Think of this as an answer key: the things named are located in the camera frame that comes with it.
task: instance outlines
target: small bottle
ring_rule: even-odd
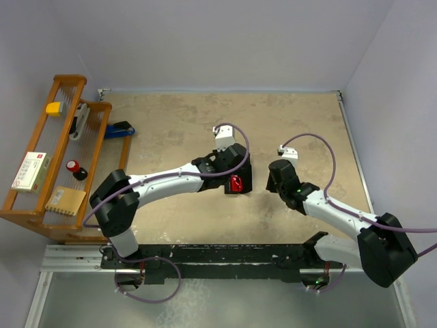
[[[73,176],[78,181],[82,181],[87,178],[88,172],[86,169],[81,167],[77,161],[72,159],[71,161],[68,161],[66,164],[67,170],[73,173]]]

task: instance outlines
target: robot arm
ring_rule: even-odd
[[[320,219],[342,231],[350,239],[324,235],[314,245],[320,259],[362,268],[367,276],[382,287],[389,287],[402,273],[417,261],[417,253],[403,232],[377,228],[359,218],[348,215],[331,206],[323,190],[309,182],[301,182],[296,174],[297,151],[279,147],[281,159],[269,165],[267,190],[278,193],[285,204],[303,215]],[[331,202],[345,208],[358,217],[366,217],[385,226],[401,228],[391,214],[381,217],[362,213],[346,204]]]
[[[250,157],[232,174],[202,176],[202,174],[217,174],[235,168],[246,153],[246,148],[235,142],[234,129],[231,126],[222,126],[214,134],[216,149],[207,156],[196,158],[175,169],[154,174],[127,176],[122,169],[115,170],[90,197],[89,203],[92,208],[95,208],[111,194],[127,188],[121,197],[106,202],[96,212],[103,235],[110,239],[121,257],[135,259],[137,255],[141,256],[138,252],[138,243],[130,228],[138,208],[172,195],[196,193],[216,189],[222,185],[225,186],[225,193],[252,191]],[[148,178],[155,179],[143,182]]]

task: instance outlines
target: white wall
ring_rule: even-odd
[[[98,87],[343,89],[393,0],[51,0]]]
[[[378,214],[437,227],[437,1],[396,0],[345,91]],[[417,251],[436,235],[409,235]],[[405,274],[421,327],[437,327],[437,251]]]
[[[96,86],[45,0],[0,4],[0,205],[12,183],[55,74],[85,74]],[[48,240],[0,219],[0,318],[23,327]]]

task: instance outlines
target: cardboard box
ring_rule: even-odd
[[[28,152],[12,183],[19,193],[39,193],[47,176],[51,157],[45,152]]]

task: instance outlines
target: yellow block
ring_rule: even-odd
[[[63,101],[57,101],[57,102],[51,102],[46,107],[46,113],[50,116],[61,116],[61,114],[64,112],[64,102]]]

